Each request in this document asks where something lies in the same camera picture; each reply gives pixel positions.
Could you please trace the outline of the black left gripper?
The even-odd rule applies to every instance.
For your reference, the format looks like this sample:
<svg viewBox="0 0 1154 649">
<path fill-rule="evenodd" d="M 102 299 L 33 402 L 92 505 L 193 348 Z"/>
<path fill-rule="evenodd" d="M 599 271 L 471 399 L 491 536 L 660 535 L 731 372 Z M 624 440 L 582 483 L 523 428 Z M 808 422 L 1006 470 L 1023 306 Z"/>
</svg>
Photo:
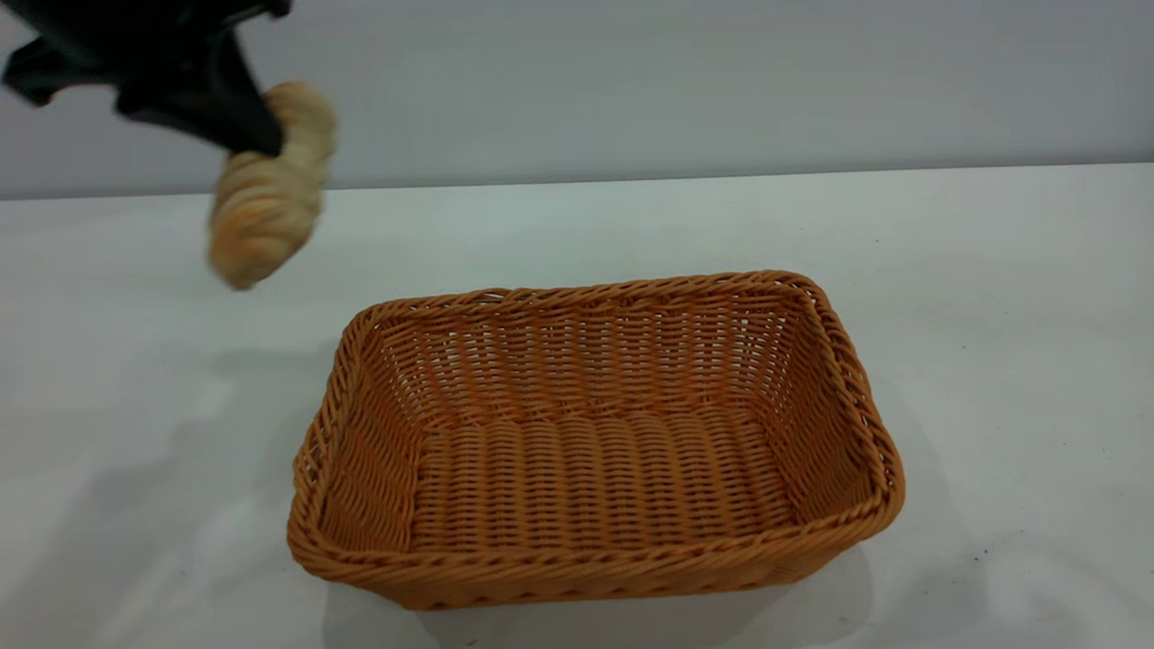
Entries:
<svg viewBox="0 0 1154 649">
<path fill-rule="evenodd" d="M 228 152 L 280 155 L 284 132 L 261 95 L 235 28 L 291 1 L 5 1 L 37 33 L 13 50 L 3 85 L 37 106 L 66 87 L 118 87 L 129 122 Z"/>
</svg>

